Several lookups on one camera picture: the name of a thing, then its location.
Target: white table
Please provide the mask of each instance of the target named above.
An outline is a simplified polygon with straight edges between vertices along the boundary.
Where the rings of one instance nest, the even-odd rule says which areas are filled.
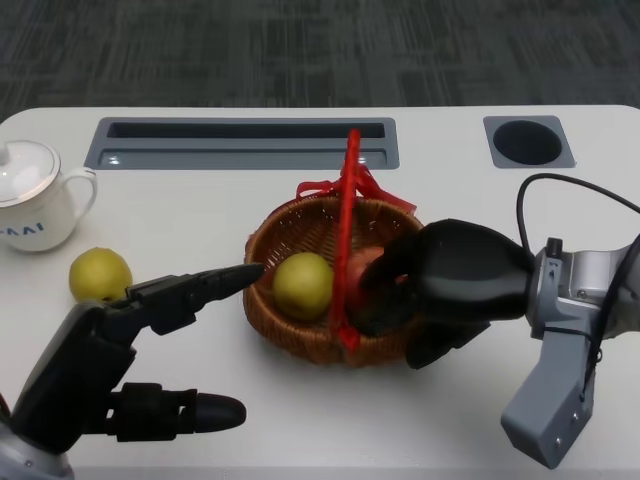
[[[383,188],[416,203],[427,223],[478,222],[517,238],[514,202],[537,170],[499,170],[486,115],[556,115],[577,167],[565,170],[640,202],[640,112],[622,106],[357,110],[67,108],[30,110],[0,125],[0,140],[55,148],[63,170],[83,164],[103,117],[390,116],[400,168]],[[73,305],[68,268],[88,248],[122,254],[137,281],[241,262],[247,235],[303,180],[321,171],[99,171],[95,207],[62,248],[24,255],[0,248],[0,389],[13,404]],[[548,236],[567,250],[630,243],[640,218],[596,194],[534,184],[526,216],[533,248]],[[598,367],[595,414],[555,472],[513,449],[500,413],[537,360],[525,321],[494,325],[422,371],[403,364],[321,368],[267,344],[240,296],[207,306],[166,337],[142,334],[127,381],[198,388],[241,399],[245,425],[169,443],[82,438],[70,452],[79,478],[130,479],[631,479],[640,475],[640,342],[609,341]]]

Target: rectangular slot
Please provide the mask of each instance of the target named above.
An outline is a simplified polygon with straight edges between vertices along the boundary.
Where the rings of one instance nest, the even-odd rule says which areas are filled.
[[[304,139],[347,138],[353,128],[362,138],[384,138],[382,123],[154,123],[113,122],[109,138],[221,138],[221,139]]]
[[[340,170],[352,129],[360,161],[400,166],[387,117],[112,117],[98,123],[85,166],[98,170]]]

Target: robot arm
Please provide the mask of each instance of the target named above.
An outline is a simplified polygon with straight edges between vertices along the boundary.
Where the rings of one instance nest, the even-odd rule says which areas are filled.
[[[577,253],[549,239],[531,262],[497,232],[445,220],[386,248],[363,286],[408,274],[403,301],[425,318],[406,352],[413,368],[466,345],[491,320],[526,316],[531,336],[542,340],[540,359],[501,421],[514,447],[555,468],[591,418],[601,340],[640,330],[639,252],[638,239],[617,251]]]

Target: cup holder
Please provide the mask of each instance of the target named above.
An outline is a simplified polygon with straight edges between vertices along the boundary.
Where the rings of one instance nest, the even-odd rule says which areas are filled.
[[[487,140],[498,168],[571,168],[575,160],[557,117],[486,117]]]

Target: wicker basket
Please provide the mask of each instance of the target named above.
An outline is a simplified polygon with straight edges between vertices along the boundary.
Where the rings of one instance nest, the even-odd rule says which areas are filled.
[[[274,305],[273,274],[290,255],[314,252],[333,267],[339,214],[340,200],[336,196],[308,197],[286,204],[265,220],[246,246],[245,261],[263,263],[267,269],[264,277],[244,292],[247,318],[269,341],[313,363],[363,367],[404,358],[408,339],[421,328],[417,319],[386,336],[361,335],[359,348],[349,353],[337,338],[332,338],[328,318],[313,326],[302,325],[281,314]],[[384,246],[399,235],[421,228],[413,215],[390,203],[358,198],[353,213],[352,251]]]

